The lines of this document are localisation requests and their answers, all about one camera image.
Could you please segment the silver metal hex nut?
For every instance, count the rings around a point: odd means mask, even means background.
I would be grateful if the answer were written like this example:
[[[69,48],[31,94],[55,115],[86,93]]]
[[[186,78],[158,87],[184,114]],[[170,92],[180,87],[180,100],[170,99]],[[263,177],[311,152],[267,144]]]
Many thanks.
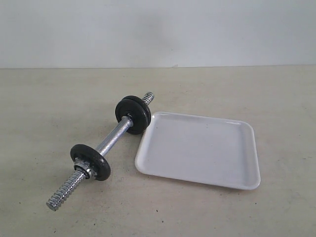
[[[85,175],[85,179],[95,179],[97,172],[90,166],[90,162],[76,159],[74,163],[75,170],[81,171]]]

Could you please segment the chrome threaded dumbbell bar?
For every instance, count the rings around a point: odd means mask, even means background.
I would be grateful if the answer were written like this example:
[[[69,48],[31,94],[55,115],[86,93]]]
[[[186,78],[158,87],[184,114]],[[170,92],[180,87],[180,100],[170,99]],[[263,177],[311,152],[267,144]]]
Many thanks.
[[[115,108],[118,124],[95,150],[105,158],[106,154],[125,133],[142,134],[151,123],[152,115],[149,104],[154,97],[152,92],[147,92],[142,98],[134,95],[122,98]],[[46,203],[48,208],[57,211],[84,179],[85,175],[74,169],[73,174],[49,198]]]

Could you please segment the white rectangular tray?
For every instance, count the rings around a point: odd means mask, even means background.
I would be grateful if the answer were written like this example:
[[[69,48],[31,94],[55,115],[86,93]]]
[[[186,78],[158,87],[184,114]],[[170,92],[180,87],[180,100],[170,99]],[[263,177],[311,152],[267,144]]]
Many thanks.
[[[135,167],[146,175],[239,190],[261,182],[253,127],[225,118],[154,113]]]

